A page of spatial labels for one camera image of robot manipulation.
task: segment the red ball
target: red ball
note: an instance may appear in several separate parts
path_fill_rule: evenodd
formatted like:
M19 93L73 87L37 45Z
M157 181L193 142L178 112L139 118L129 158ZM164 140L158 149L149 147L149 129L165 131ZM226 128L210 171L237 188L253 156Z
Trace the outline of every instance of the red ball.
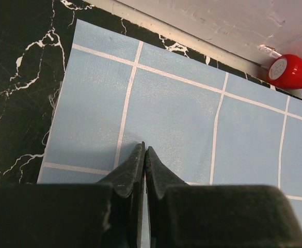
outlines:
M271 64L267 78L278 88L302 89L302 58L293 54L280 56Z

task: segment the red cap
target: red cap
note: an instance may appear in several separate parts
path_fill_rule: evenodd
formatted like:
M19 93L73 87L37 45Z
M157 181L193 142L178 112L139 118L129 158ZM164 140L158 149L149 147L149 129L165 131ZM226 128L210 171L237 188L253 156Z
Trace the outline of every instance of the red cap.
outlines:
M280 56L271 64L267 78L278 88L302 89L302 58L293 54Z

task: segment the blue mat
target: blue mat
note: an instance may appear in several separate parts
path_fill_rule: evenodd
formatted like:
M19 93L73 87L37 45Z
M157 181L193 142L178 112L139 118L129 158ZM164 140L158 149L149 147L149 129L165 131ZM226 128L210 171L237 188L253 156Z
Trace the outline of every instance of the blue mat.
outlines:
M302 225L301 100L78 20L38 182L97 182L141 141L189 183L280 187Z

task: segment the black marble table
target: black marble table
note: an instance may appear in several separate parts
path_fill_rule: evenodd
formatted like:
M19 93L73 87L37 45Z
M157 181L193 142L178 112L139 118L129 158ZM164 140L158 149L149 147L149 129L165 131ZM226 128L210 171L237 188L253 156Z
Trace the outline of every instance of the black marble table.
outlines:
M83 1L0 0L0 186L37 181L76 19L269 87Z

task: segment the red object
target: red object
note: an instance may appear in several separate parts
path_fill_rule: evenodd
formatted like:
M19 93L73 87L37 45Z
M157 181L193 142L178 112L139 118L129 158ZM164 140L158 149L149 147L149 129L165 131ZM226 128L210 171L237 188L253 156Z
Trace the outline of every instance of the red object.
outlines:
M293 54L280 56L271 64L267 78L278 88L302 89L302 58Z

